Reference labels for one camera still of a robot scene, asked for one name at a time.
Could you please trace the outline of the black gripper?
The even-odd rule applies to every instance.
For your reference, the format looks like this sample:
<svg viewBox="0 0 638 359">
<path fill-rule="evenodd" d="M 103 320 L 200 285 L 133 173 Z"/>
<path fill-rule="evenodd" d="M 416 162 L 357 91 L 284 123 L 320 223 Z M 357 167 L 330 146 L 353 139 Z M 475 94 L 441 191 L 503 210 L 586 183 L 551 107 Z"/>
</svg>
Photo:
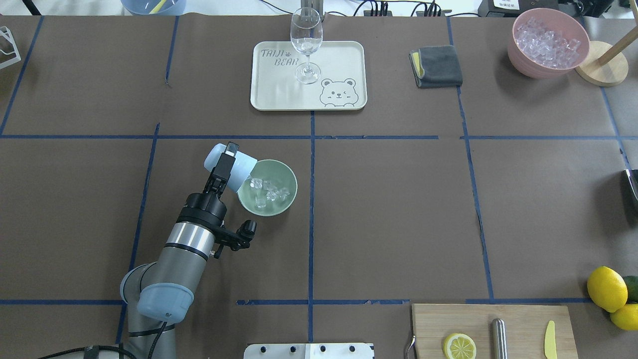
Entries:
<svg viewBox="0 0 638 359">
<path fill-rule="evenodd" d="M 239 174 L 235 173 L 233 177 L 232 173 L 238 148 L 239 146 L 233 142 L 226 146 L 214 146 L 214 153 L 219 154 L 219 158 L 212 168 L 212 175 L 200 193 L 187 196 L 178 214 L 178 223 L 197 223 L 209 229 L 223 227 L 226 205 L 221 201 L 221 196 L 228 186 L 235 192 L 241 187 Z"/>
</svg>

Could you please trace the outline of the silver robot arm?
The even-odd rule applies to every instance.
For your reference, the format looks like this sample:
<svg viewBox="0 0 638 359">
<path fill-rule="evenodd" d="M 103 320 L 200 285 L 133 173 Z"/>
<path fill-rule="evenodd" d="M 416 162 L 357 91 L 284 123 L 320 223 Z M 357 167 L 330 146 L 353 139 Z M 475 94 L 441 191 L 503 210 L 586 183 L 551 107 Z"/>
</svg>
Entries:
<svg viewBox="0 0 638 359">
<path fill-rule="evenodd" d="M 235 232 L 226 229 L 221 201 L 238 154 L 236 143 L 223 147 L 204 189 L 185 200 L 158 260 L 132 269 L 122 279 L 130 336 L 124 348 L 130 357 L 174 359 L 174 327 L 193 304 L 209 258 L 219 258 L 223 248 L 249 247 L 256 223 L 247 220 Z"/>
</svg>

